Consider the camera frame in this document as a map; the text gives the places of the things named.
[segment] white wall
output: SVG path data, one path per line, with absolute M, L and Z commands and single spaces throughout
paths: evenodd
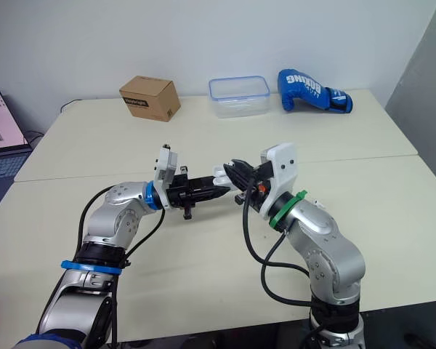
M 205 94 L 209 79 L 282 68 L 386 104 L 436 0 L 0 0 L 0 89 L 26 128 L 134 75 Z

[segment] boxing glove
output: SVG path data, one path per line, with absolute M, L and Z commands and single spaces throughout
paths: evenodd
M 295 69 L 283 69 L 278 74 L 278 91 L 285 111 L 294 109 L 294 98 L 336 113 L 350 113 L 352 98 L 344 91 L 323 87 L 312 77 Z

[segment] label on box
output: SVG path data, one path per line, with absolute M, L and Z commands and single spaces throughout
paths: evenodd
M 130 104 L 136 107 L 148 107 L 146 100 L 135 100 L 134 98 L 123 97 L 126 104 Z

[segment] table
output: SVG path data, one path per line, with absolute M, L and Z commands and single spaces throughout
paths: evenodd
M 231 158 L 259 163 L 259 152 L 296 143 L 299 163 L 416 155 L 368 90 L 349 92 L 350 114 L 321 113 L 299 105 L 287 113 L 279 96 L 261 116 L 218 119 L 207 96 L 182 97 L 168 123 L 131 116 L 122 99 L 73 103 L 55 121 L 16 181 L 117 175 L 150 171 L 158 149 L 169 143 L 192 177 L 211 174 Z
M 10 348 L 35 329 L 62 273 L 61 260 L 74 253 L 85 203 L 107 185 L 152 176 L 150 171 L 12 186 L 0 204 L 0 348 Z M 321 201 L 365 257 L 361 310 L 436 300 L 436 178 L 418 156 L 301 163 L 294 190 L 303 188 L 309 200 Z M 136 240 L 158 218 L 143 218 Z M 278 234 L 256 213 L 250 222 L 253 244 L 263 255 Z M 274 259 L 302 262 L 287 241 Z M 283 296 L 310 296 L 301 274 L 270 268 L 268 280 Z M 181 211 L 168 214 L 123 272 L 118 303 L 119 340 L 308 314 L 306 308 L 271 300 L 262 290 L 259 264 L 243 241 L 241 208 L 230 193 L 198 204 L 191 221 L 184 221 Z

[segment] clear plastic lid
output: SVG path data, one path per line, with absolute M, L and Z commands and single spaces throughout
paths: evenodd
M 263 76 L 213 79 L 209 82 L 209 89 L 210 98 L 216 101 L 270 96 L 270 89 Z

